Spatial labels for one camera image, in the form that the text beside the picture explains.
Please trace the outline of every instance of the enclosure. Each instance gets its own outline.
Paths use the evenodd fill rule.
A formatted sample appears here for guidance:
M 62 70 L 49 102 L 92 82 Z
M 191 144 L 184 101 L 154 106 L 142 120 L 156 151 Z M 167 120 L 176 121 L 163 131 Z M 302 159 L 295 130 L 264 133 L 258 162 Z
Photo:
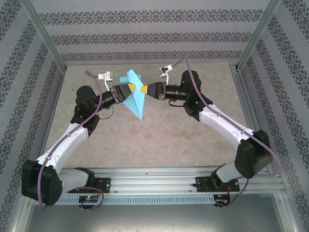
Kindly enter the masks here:
M 309 231 L 307 4 L 1 0 L 0 230 Z M 193 184 L 232 162 L 235 148 L 183 108 L 146 96 L 142 121 L 116 105 L 62 170 L 82 166 L 111 178 L 95 214 L 79 210 L 78 194 L 64 193 L 44 213 L 22 196 L 24 162 L 64 133 L 77 89 L 89 85 L 98 94 L 86 70 L 112 70 L 111 87 L 133 69 L 148 85 L 165 81 L 158 68 L 184 56 L 199 75 L 201 92 L 222 112 L 268 134 L 280 174 L 253 177 L 238 203 L 216 210 L 213 193 L 198 193 Z M 179 85 L 186 70 L 185 63 L 175 67 L 169 83 Z M 111 109 L 100 112 L 109 115 Z M 245 183 L 239 179 L 240 189 Z

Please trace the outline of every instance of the blue paper object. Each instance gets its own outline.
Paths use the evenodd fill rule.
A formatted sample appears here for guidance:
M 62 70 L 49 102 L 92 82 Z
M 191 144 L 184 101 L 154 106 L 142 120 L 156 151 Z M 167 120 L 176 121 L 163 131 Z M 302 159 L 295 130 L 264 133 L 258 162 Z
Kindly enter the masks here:
M 135 74 L 133 70 L 128 71 L 126 74 L 127 76 L 120 77 L 120 84 L 135 84 L 136 89 L 123 103 L 142 121 L 145 94 L 140 91 L 141 87 L 144 86 L 141 82 L 141 75 Z

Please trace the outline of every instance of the striped wall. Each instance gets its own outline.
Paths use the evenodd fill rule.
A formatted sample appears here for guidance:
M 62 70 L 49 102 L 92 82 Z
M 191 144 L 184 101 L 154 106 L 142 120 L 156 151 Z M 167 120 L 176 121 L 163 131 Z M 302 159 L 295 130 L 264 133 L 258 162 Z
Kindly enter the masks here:
M 309 0 L 282 0 L 242 74 L 260 128 L 280 155 L 301 231 L 309 231 Z
M 67 65 L 236 64 L 269 0 L 34 0 Z
M 62 74 L 17 0 L 0 0 L 0 232 L 21 196 L 21 169 L 36 159 Z

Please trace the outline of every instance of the wall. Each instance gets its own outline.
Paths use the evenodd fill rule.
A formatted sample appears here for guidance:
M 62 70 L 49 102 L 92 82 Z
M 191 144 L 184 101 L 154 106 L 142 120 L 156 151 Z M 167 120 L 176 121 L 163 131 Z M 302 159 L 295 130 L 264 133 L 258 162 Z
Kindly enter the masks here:
M 34 0 L 67 65 L 236 64 L 269 0 Z
M 309 0 L 283 0 L 242 74 L 260 128 L 282 162 L 301 231 L 309 231 Z
M 62 74 L 17 0 L 0 0 L 0 232 L 21 196 L 21 169 L 36 159 Z

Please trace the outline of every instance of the yellow piece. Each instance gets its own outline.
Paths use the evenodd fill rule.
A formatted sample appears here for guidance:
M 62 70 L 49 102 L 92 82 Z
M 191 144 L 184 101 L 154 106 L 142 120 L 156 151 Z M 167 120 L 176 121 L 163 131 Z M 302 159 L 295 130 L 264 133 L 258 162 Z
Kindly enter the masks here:
M 131 92 L 133 92 L 136 89 L 135 84 L 128 84 L 128 86 L 129 86 Z
M 141 90 L 141 92 L 143 92 L 144 94 L 147 94 L 148 86 L 143 86 L 140 90 Z

